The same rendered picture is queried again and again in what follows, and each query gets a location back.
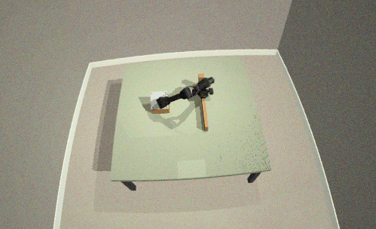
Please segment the wooden post with slot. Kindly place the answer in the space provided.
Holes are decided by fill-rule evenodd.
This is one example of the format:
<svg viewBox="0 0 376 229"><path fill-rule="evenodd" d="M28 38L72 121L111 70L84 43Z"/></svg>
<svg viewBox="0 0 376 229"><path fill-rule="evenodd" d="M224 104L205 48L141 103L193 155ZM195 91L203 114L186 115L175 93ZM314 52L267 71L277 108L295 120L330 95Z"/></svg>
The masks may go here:
<svg viewBox="0 0 376 229"><path fill-rule="evenodd" d="M204 73L198 74L198 81L202 81L204 78Z"/></svg>

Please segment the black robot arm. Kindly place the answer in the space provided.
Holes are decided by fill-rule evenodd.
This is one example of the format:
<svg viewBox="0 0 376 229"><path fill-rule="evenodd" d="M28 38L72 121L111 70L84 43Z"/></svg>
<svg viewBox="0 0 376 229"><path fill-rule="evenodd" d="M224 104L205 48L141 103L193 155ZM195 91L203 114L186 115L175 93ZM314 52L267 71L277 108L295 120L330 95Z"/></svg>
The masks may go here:
<svg viewBox="0 0 376 229"><path fill-rule="evenodd" d="M205 90L202 91L201 89L208 88L213 83L214 83L214 79L212 77L210 77L210 78L204 78L202 81L197 82L197 85L195 85L195 86L188 86L186 88L183 88L183 90L181 90L180 93L178 93L178 94L176 94L174 96L171 96L171 97L168 97L168 96L158 97L158 99L156 99L157 104L158 104L158 106L159 106L160 109L161 108L165 108L171 102L176 101L177 99L190 99L191 97L195 96L197 94L197 92L199 92L199 91L200 91L200 98L201 99L207 98L209 96L209 94ZM192 93L191 93L189 87L194 87L194 89L196 91L193 96L192 96Z"/></svg>

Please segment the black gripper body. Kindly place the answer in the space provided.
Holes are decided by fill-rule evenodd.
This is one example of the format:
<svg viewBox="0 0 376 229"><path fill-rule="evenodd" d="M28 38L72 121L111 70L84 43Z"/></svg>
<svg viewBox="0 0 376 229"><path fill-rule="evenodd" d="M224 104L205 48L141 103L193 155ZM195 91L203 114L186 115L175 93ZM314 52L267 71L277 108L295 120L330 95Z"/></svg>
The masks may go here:
<svg viewBox="0 0 376 229"><path fill-rule="evenodd" d="M214 94L214 91L213 91L213 88L211 87L211 88L209 88L209 89L206 89L206 88L204 88L204 89L201 89L202 91L206 91L207 93L209 93L210 95L211 94ZM195 91L195 89L192 89L192 96L194 95L194 93L195 93L196 91ZM200 95L200 91L199 92L197 92L197 95Z"/></svg>

